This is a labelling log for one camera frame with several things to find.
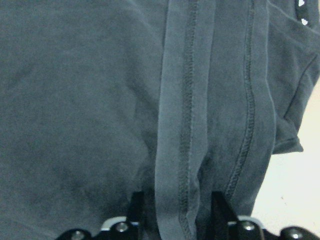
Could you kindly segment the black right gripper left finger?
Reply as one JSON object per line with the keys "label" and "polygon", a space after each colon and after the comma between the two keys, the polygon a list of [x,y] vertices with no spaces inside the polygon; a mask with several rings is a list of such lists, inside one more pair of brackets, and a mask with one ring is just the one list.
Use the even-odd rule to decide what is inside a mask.
{"label": "black right gripper left finger", "polygon": [[133,192],[129,203],[126,220],[132,225],[141,225],[145,220],[145,194]]}

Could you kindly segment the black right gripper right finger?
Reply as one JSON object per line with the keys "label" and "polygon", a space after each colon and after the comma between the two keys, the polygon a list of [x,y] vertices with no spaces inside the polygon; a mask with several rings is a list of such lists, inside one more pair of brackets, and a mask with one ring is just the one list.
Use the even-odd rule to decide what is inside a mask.
{"label": "black right gripper right finger", "polygon": [[213,191],[211,194],[211,219],[214,225],[236,224],[239,221],[225,195],[220,191]]}

